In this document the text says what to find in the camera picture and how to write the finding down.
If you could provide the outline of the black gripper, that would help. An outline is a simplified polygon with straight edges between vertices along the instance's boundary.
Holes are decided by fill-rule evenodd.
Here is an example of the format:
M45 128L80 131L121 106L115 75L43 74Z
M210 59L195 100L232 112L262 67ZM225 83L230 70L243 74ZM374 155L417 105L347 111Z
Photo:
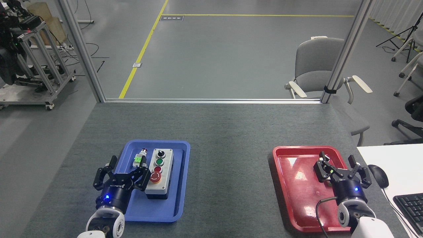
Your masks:
M146 163L131 171L130 174L113 174L118 158L113 155L109 164L103 168L98 168L94 178L93 187L101 191L101 195L96 198L96 209L101 207L114 207L123 214L127 212L129 201L133 189L145 191L151 171ZM109 179L104 183L105 175Z
M314 164L313 170L320 183L323 183L333 173L336 174L332 176L332 189L334 196L337 197L337 205L346 199L361 199L367 203L368 200L364 194L363 188L367 189L372 185L369 169L365 166L361 166L361 164L355 160L355 157L350 155L349 164L352 170L349 173L349 177L343 177L344 175L341 170L330 164L329 160L329 157L321 151L319 153L319 160ZM355 176L357 172L361 177L361 181Z

